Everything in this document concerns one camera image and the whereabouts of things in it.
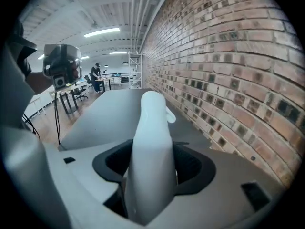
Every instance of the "cable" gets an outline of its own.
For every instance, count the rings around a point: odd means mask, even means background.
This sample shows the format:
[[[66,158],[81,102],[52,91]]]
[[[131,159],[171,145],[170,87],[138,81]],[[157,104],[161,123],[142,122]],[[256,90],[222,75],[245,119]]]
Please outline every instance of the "cable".
[[[58,115],[58,108],[57,108],[57,92],[55,92],[55,98],[54,98],[54,115],[55,115],[55,123],[56,123],[56,131],[57,131],[57,138],[58,138],[58,144],[61,144],[61,141],[59,139],[60,136],[60,122],[59,122],[59,115]]]
[[[34,127],[33,123],[32,123],[32,122],[30,121],[30,119],[26,116],[26,114],[23,114],[23,115],[24,115],[24,116],[22,116],[22,117],[23,117],[23,119],[25,120],[25,122],[28,122],[28,123],[31,125],[31,127],[33,128],[33,133],[34,133],[34,134],[37,133],[38,138],[40,139],[39,133],[38,133],[38,131],[36,130],[36,128]]]

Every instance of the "metal scaffolding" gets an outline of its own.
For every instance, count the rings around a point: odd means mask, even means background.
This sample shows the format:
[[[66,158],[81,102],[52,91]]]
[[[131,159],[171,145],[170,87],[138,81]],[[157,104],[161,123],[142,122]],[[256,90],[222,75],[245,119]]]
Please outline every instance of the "metal scaffolding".
[[[142,88],[142,53],[128,53],[129,89]]]

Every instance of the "ceiling light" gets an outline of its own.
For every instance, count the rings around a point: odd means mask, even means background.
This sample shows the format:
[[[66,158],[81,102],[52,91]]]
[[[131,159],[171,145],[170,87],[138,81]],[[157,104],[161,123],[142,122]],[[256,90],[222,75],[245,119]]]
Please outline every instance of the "ceiling light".
[[[109,54],[126,54],[127,52],[110,52]]]
[[[44,54],[42,56],[40,56],[38,59],[43,59],[44,58]]]
[[[91,37],[91,36],[96,36],[96,35],[100,35],[100,34],[115,32],[115,31],[120,31],[120,28],[112,28],[112,29],[96,31],[96,32],[92,32],[92,33],[86,34],[86,35],[84,35],[84,37]]]

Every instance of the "camera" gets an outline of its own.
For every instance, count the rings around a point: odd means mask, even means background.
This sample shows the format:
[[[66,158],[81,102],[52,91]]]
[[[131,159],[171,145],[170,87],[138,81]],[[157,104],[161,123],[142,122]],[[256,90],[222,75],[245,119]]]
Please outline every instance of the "camera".
[[[45,45],[43,72],[52,78],[55,91],[62,90],[81,79],[80,57],[81,51],[72,45]]]

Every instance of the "black chair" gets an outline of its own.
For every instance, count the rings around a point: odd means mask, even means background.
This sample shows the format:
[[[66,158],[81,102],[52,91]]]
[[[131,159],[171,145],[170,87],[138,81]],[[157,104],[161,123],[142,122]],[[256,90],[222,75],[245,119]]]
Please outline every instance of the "black chair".
[[[76,99],[76,100],[77,100],[77,99],[80,99],[80,100],[81,100],[82,97],[83,97],[83,98],[88,98],[87,96],[85,96],[85,95],[82,94],[84,91],[86,91],[86,89],[81,89],[81,90],[79,90],[78,88],[74,89],[73,94],[74,94],[75,96],[78,96],[78,97],[75,98],[75,99]]]
[[[90,87],[93,87],[92,81],[90,80],[89,76],[85,75],[85,80],[87,81],[88,84],[91,84],[91,85],[88,85],[88,89],[89,89]]]

